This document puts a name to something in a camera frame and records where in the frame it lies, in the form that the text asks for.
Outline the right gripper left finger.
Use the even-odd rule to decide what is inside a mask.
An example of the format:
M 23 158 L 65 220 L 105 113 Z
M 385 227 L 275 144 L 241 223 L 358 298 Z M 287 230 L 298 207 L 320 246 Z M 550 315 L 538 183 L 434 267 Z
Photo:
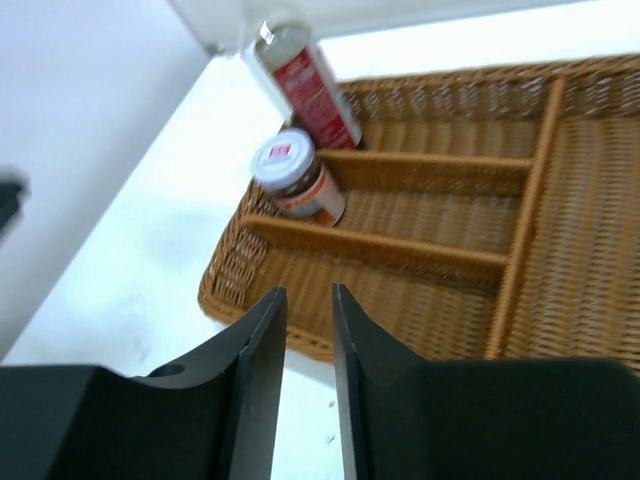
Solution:
M 5 479 L 267 479 L 287 295 L 146 376 L 97 365 L 1 371 Z

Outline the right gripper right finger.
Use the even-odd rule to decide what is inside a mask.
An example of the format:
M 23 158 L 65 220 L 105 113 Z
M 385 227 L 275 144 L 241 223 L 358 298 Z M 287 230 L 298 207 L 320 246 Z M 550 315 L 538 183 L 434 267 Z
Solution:
M 602 358 L 430 361 L 332 288 L 348 479 L 635 479 L 639 381 Z

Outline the small jar white lid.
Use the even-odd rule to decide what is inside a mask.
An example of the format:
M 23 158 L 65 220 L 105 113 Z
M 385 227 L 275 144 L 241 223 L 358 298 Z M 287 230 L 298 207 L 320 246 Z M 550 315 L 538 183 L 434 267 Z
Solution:
M 252 158 L 251 173 L 290 218 L 332 227 L 345 212 L 344 195 L 302 129 L 284 129 L 265 141 Z

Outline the dark soy sauce bottle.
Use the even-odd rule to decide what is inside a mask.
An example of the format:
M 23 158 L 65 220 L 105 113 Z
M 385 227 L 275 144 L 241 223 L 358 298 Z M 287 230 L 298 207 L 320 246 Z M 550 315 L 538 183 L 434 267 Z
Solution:
M 240 11 L 243 47 L 316 147 L 361 147 L 360 124 L 306 16 L 291 1 L 242 1 Z

